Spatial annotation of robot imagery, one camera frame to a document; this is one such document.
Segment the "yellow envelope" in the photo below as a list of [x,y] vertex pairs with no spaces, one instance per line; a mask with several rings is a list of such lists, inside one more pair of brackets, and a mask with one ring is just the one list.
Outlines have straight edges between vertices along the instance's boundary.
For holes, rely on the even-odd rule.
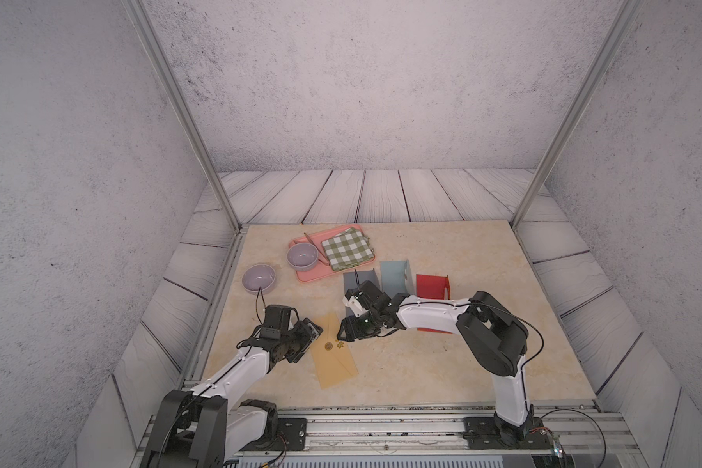
[[356,378],[359,372],[350,348],[337,339],[340,322],[335,312],[330,312],[318,320],[323,329],[321,335],[310,346],[315,365],[315,374],[323,390]]

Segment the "grey envelope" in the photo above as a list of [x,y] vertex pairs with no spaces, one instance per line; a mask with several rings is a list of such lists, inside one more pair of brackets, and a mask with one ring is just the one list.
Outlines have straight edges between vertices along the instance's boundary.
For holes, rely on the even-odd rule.
[[358,270],[345,272],[343,274],[343,304],[345,306],[345,314],[347,317],[360,317],[363,312],[355,306],[349,305],[349,299],[347,298],[348,292],[356,292],[362,284],[369,282],[376,288],[378,294],[382,293],[382,288],[378,281],[378,273],[374,269],[371,270]]

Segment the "light blue envelope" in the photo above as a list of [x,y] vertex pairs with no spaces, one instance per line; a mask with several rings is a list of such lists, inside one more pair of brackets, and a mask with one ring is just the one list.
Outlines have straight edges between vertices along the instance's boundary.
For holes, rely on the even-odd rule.
[[394,298],[397,294],[415,295],[415,276],[411,263],[405,261],[382,261],[380,263],[380,285],[382,290]]

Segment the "red envelope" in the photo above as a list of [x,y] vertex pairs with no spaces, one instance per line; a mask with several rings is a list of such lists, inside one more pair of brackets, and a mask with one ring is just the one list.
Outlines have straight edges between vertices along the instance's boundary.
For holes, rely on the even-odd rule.
[[417,329],[431,333],[452,334],[452,321],[448,312],[450,302],[450,278],[448,276],[417,274],[417,307],[426,310],[418,314]]

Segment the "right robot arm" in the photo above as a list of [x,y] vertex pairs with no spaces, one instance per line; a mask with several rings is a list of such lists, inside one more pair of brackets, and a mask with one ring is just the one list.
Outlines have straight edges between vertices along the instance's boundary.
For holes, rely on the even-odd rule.
[[352,314],[341,321],[337,339],[354,342],[403,330],[450,333],[463,338],[481,367],[493,376],[495,417],[524,429],[532,417],[525,387],[527,325],[487,292],[464,300],[433,300],[411,294],[388,296],[366,281],[343,298]]

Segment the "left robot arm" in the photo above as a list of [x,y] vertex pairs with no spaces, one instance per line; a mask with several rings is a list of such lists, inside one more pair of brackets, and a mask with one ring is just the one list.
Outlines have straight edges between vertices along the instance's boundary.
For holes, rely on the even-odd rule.
[[290,443],[275,404],[242,397],[283,361],[296,364],[323,328],[296,309],[272,304],[235,357],[211,378],[189,390],[172,390],[162,400],[142,467],[225,467],[244,448],[276,450],[281,460]]

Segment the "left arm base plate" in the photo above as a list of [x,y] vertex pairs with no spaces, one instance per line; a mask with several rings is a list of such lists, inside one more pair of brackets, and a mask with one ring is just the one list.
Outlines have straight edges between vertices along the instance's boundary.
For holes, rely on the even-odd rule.
[[263,434],[242,448],[243,452],[303,452],[307,432],[306,418],[280,417],[267,423]]

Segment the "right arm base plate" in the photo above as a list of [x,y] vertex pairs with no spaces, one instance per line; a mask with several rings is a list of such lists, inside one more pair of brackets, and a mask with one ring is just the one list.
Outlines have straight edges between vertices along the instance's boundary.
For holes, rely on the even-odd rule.
[[463,439],[469,450],[552,450],[553,439],[530,417],[514,426],[497,415],[465,417]]

